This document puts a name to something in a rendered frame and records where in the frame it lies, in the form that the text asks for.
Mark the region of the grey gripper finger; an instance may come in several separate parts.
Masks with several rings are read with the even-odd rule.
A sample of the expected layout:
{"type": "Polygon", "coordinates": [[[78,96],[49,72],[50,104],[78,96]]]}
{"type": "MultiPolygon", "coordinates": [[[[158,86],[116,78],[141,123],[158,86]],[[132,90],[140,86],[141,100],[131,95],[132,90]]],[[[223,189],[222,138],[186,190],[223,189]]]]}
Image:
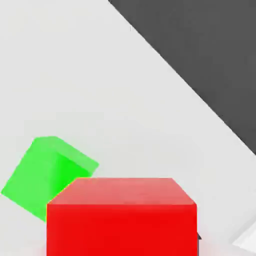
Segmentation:
{"type": "Polygon", "coordinates": [[[248,227],[233,243],[200,240],[198,256],[256,256],[256,223],[248,227]]]}

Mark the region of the small red cube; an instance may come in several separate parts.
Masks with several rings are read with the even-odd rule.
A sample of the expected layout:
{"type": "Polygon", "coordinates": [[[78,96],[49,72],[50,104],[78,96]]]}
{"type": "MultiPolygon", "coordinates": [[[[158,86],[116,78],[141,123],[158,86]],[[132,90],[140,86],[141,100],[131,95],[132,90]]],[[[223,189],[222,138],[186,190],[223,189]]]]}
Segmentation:
{"type": "Polygon", "coordinates": [[[172,178],[78,178],[46,216],[46,256],[199,256],[197,205],[172,178]]]}

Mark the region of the small green cube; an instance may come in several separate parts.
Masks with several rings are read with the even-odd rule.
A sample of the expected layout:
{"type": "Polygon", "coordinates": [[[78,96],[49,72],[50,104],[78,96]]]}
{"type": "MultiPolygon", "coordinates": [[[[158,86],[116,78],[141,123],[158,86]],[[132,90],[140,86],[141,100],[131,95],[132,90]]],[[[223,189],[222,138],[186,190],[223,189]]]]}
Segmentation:
{"type": "Polygon", "coordinates": [[[35,138],[1,194],[42,221],[47,204],[76,178],[91,177],[99,163],[57,136],[35,138]]]}

